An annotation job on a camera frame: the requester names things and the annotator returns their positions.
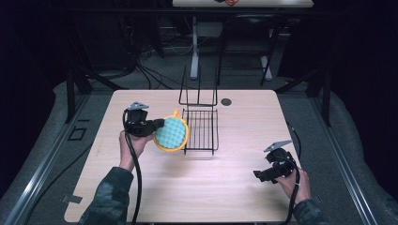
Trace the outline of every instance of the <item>black cable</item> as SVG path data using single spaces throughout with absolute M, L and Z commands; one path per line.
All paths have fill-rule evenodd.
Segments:
M 127 145 L 129 146 L 130 149 L 130 153 L 132 156 L 132 160 L 134 161 L 134 166 L 135 166 L 135 172 L 137 173 L 137 181 L 138 181 L 138 189 L 137 189 L 137 202 L 135 204 L 135 211 L 134 211 L 134 216 L 132 217 L 132 224 L 136 224 L 137 222 L 137 217 L 138 217 L 138 212 L 140 211 L 140 205 L 141 205 L 141 196 L 142 196 L 142 192 L 143 192 L 143 177 L 141 175 L 141 168 L 140 168 L 140 163 L 138 162 L 138 157 L 135 154 L 134 151 L 134 147 L 132 146 L 132 142 L 131 142 L 131 138 L 130 138 L 130 134 L 127 132 L 127 128 L 126 128 L 126 113 L 128 110 L 125 110 L 123 112 L 123 127 L 125 130 L 125 138 L 126 138 L 126 142 Z
M 55 179 L 43 190 L 43 192 L 41 192 L 40 196 L 38 196 L 38 199 L 35 201 L 35 203 L 33 204 L 32 208 L 29 210 L 28 216 L 27 216 L 26 221 L 25 221 L 24 224 L 27 224 L 29 222 L 29 219 L 32 217 L 33 211 L 38 206 L 38 203 L 43 198 L 45 193 L 53 186 L 53 184 L 59 179 L 59 177 L 61 177 L 61 175 L 64 174 L 64 172 L 66 172 L 74 163 L 76 163 L 77 160 L 79 160 L 86 152 L 88 152 L 88 150 L 91 148 L 92 145 L 93 145 L 93 143 L 89 144 L 85 148 L 85 150 L 77 158 L 75 158 L 60 174 L 58 174 L 55 177 Z
M 150 58 L 153 50 L 154 48 L 151 45 L 142 45 L 140 47 L 140 58 L 144 60 Z
M 286 157 L 275 157 L 275 158 L 280 158 L 280 159 L 283 159 L 283 160 L 289 162 L 290 164 L 292 164 L 295 167 L 295 170 L 296 170 L 296 184 L 295 184 L 295 187 L 293 188 L 292 196 L 290 197 L 289 211 L 287 213 L 286 220 L 284 221 L 284 223 L 281 223 L 281 225 L 286 225 L 292 219 L 293 208 L 295 206 L 296 196 L 298 195 L 298 192 L 299 192 L 299 180 L 300 180 L 299 167 L 296 165 L 295 162 L 293 162 L 292 160 L 290 160 Z
M 149 80 L 148 76 L 141 70 L 141 66 L 138 63 L 137 63 L 137 68 L 144 74 L 146 80 L 148 81 L 148 90 L 150 90 L 152 88 L 151 81 Z
M 301 158 L 301 140 L 299 139 L 299 135 L 296 132 L 295 128 L 293 126 L 290 125 L 289 122 L 286 121 L 286 124 L 290 127 L 290 129 L 293 131 L 293 133 L 295 134 L 297 140 L 298 140 L 298 159 Z
M 175 43 L 179 43 L 179 42 L 187 42 L 187 43 L 191 44 L 191 37 L 172 36 L 171 38 L 165 39 L 162 42 L 162 44 L 171 45 L 171 44 L 175 44 Z
M 144 66 L 142 66 L 142 65 L 139 65 L 139 66 L 137 66 L 137 67 L 141 70 L 141 72 L 146 73 L 146 74 L 148 74 L 149 76 L 151 76 L 153 79 L 155 79 L 155 80 L 159 83 L 159 86 L 160 86 L 160 85 L 163 85 L 164 87 L 166 87 L 166 88 L 168 88 L 168 89 L 170 89 L 170 90 L 173 90 L 172 87 L 166 85 L 166 84 L 162 81 L 162 79 L 163 79 L 162 76 L 161 76 L 161 81 L 160 81 L 159 79 L 157 79 L 155 76 L 153 76 L 152 73 L 150 73 L 150 72 L 148 71 L 148 67 L 144 67 Z
M 134 68 L 126 68 L 124 69 L 121 73 L 119 74 L 114 74 L 114 75 L 101 75 L 103 78 L 108 79 L 108 80 L 113 80 L 117 78 L 122 78 L 126 77 L 127 75 L 131 74 L 134 71 Z
M 147 73 L 147 72 L 142 68 L 142 65 L 141 65 L 141 64 L 137 64 L 137 68 L 138 68 L 138 70 L 141 71 L 141 73 L 144 74 L 144 76 L 146 76 L 146 79 L 147 79 L 148 82 L 150 83 L 149 76 L 151 76 L 152 78 L 153 78 L 153 76 L 152 76 L 151 74 Z
M 143 68 L 145 68 L 145 69 L 148 70 L 148 71 L 151 71 L 151 72 L 153 72 L 153 73 L 158 74 L 159 76 L 161 76 L 161 77 L 163 77 L 163 78 L 169 80 L 169 81 L 172 82 L 172 83 L 176 83 L 176 84 L 178 84 L 178 85 L 182 85 L 183 87 L 187 87 L 187 88 L 190 88 L 190 89 L 195 89 L 194 87 L 186 86 L 186 85 L 184 85 L 183 83 L 176 82 L 176 81 L 174 81 L 173 79 L 170 79 L 170 78 L 168 78 L 168 77 L 166 77 L 166 76 L 160 74 L 158 71 L 156 71 L 156 70 L 154 70 L 154 69 L 151 69 L 151 68 L 146 67 L 146 66 L 143 66 L 143 65 L 140 65 L 140 66 L 143 67 Z

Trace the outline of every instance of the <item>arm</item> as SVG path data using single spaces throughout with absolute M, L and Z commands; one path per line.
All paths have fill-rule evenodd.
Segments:
M 316 205 L 315 201 L 311 200 L 310 177 L 302 169 L 299 169 L 299 174 L 301 177 L 300 185 L 295 199 L 296 206 L 293 211 L 293 215 L 298 221 L 298 224 L 330 224 L 325 215 L 323 215 L 321 210 Z M 284 193 L 290 198 L 296 183 L 296 170 L 293 170 L 293 172 L 287 177 L 278 177 L 275 180 L 278 181 L 278 183 L 282 186 Z
M 153 135 L 136 138 L 130 136 L 137 157 L 141 156 Z M 93 202 L 84 211 L 79 224 L 126 224 L 130 203 L 129 191 L 134 162 L 127 145 L 125 132 L 120 132 L 120 164 L 113 167 L 97 187 Z

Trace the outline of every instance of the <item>yellow rim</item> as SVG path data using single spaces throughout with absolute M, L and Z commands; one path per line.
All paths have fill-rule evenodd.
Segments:
M 175 110 L 173 115 L 169 115 L 169 116 L 165 117 L 164 120 L 166 120 L 167 118 L 175 118 L 175 119 L 178 119 L 179 121 L 182 122 L 182 124 L 185 127 L 185 139 L 184 139 L 184 142 L 182 142 L 182 144 L 179 147 L 177 147 L 177 148 L 165 148 L 165 147 L 161 146 L 159 144 L 158 140 L 156 140 L 156 136 L 155 136 L 155 139 L 153 140 L 153 142 L 160 148 L 160 150 L 163 150 L 165 152 L 175 152 L 175 151 L 181 150 L 184 147 L 184 145 L 187 144 L 188 137 L 190 137 L 190 129 L 188 128 L 187 121 L 185 121 L 184 119 L 178 117 L 178 110 Z

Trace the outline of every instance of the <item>aluminum rail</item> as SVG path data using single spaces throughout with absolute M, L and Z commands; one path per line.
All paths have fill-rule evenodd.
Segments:
M 340 174 L 342 175 L 345 185 L 348 188 L 348 192 L 351 195 L 351 198 L 357 207 L 357 210 L 360 214 L 360 218 L 362 219 L 363 224 L 368 225 L 376 225 L 377 221 L 375 220 L 375 216 L 372 213 L 369 204 L 366 201 L 366 198 L 360 188 L 360 185 L 355 178 L 355 175 L 352 173 L 349 163 L 347 162 L 342 147 L 340 146 L 339 142 L 337 141 L 336 137 L 334 136 L 333 130 L 331 127 L 328 127 L 325 124 L 325 121 L 321 115 L 321 106 L 317 99 L 310 97 L 310 103 L 313 107 L 315 112 L 316 118 L 318 119 L 319 123 L 322 125 L 325 133 L 327 134 L 331 147 L 332 153 L 335 157 L 337 167 L 339 168 Z
M 69 124 L 65 125 L 59 132 L 51 152 L 49 152 L 48 155 L 41 161 L 38 169 L 26 186 L 21 198 L 11 210 L 5 225 L 24 224 L 28 220 L 28 213 L 30 210 L 33 210 L 32 207 L 35 203 L 35 199 L 38 196 L 38 193 L 40 192 L 44 182 L 46 181 L 46 178 L 50 174 L 50 171 L 61 152 L 60 147 L 65 138 L 68 137 L 67 134 L 73 130 L 73 124 L 77 119 L 77 115 L 82 111 L 88 99 L 89 96 L 81 96 L 81 99 L 76 106 L 77 111 L 75 116 L 72 118 Z

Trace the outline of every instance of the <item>table surface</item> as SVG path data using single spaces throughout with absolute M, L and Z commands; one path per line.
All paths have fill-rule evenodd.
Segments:
M 122 113 L 133 102 L 149 105 L 147 119 L 163 118 L 184 106 L 177 90 L 116 91 L 103 117 L 73 195 L 65 220 L 76 222 L 93 200 L 97 185 L 119 163 L 118 135 Z M 212 91 L 201 91 L 211 102 Z M 271 165 L 263 152 L 274 142 L 291 140 L 276 94 L 269 90 L 218 90 L 219 148 L 166 153 L 150 142 L 139 161 L 143 195 L 138 222 L 284 221 L 288 198 L 279 185 L 260 182 L 253 171 Z M 232 104 L 221 105 L 223 98 Z M 296 159 L 292 143 L 284 147 Z M 136 203 L 137 180 L 130 189 L 128 221 Z
M 314 5 L 312 0 L 239 0 L 233 5 L 245 8 L 311 8 Z M 214 0 L 173 0 L 174 7 L 189 8 L 229 8 L 225 2 Z

